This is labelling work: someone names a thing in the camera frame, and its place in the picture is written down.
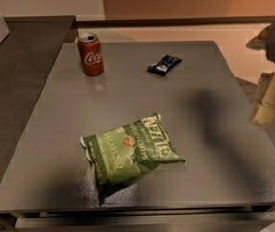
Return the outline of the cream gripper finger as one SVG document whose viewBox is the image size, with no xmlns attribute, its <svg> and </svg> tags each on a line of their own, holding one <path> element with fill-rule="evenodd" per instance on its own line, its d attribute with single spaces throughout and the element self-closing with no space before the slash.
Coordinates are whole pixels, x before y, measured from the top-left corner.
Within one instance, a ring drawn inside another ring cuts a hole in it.
<svg viewBox="0 0 275 232">
<path fill-rule="evenodd" d="M 270 27 L 267 26 L 246 43 L 246 47 L 252 50 L 265 50 Z"/>
<path fill-rule="evenodd" d="M 250 120 L 262 126 L 275 121 L 275 72 L 261 75 Z"/>
</svg>

